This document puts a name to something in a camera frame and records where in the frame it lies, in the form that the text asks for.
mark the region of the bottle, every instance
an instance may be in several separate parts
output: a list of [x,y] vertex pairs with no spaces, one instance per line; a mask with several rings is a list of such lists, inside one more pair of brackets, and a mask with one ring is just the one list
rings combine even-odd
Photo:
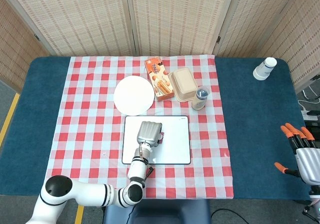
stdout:
[[208,87],[205,87],[205,86],[199,87],[192,100],[191,107],[197,111],[202,109],[205,106],[208,95],[210,93],[211,93],[211,90]]
[[257,80],[265,80],[269,77],[271,71],[277,65],[277,60],[275,58],[266,58],[259,66],[257,66],[253,71],[253,76]]

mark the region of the red checkered tablecloth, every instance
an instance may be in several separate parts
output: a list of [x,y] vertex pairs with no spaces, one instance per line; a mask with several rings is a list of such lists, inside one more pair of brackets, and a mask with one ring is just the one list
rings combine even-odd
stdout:
[[[117,83],[147,77],[149,57],[72,57],[61,98],[46,178],[66,175],[87,183],[125,187],[122,163],[125,115],[115,107]],[[191,164],[154,165],[144,196],[158,199],[233,198],[226,129],[213,55],[162,57],[168,72],[188,67],[200,85],[211,86],[204,109],[176,98],[155,101],[144,115],[189,117]]]

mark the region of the cutting board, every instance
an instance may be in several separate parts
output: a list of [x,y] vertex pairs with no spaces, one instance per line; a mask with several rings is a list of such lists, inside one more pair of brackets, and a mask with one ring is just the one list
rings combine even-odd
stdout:
[[142,121],[162,123],[162,143],[152,148],[150,164],[190,164],[187,116],[127,116],[124,123],[122,163],[130,164],[139,147],[137,135]]

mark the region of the floor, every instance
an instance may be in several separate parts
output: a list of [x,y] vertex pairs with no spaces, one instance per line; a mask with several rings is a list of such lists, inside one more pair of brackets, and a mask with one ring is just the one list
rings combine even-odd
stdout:
[[[312,84],[312,89],[320,93],[320,80]],[[312,92],[306,89],[308,96]],[[0,127],[6,118],[7,112],[14,98],[15,92],[0,82]],[[298,99],[304,100],[302,94]],[[320,110],[320,104],[301,102],[306,110]],[[25,223],[31,217],[37,197],[0,196],[0,223]],[[220,208],[231,209],[250,224],[313,224],[314,222],[301,214],[304,204],[284,200],[211,200],[211,212]],[[77,213],[77,204],[74,200],[68,201],[58,224],[74,223]],[[82,224],[101,224],[103,211],[101,208],[86,207]],[[242,224],[245,223],[238,216],[227,211],[217,212],[212,220],[213,224]]]

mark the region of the cardboard box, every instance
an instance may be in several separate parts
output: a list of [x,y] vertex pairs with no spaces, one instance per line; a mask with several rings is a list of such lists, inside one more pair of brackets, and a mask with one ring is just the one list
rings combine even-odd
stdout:
[[170,83],[168,73],[159,57],[146,60],[145,68],[152,83],[156,99],[162,101],[174,97],[174,89]]

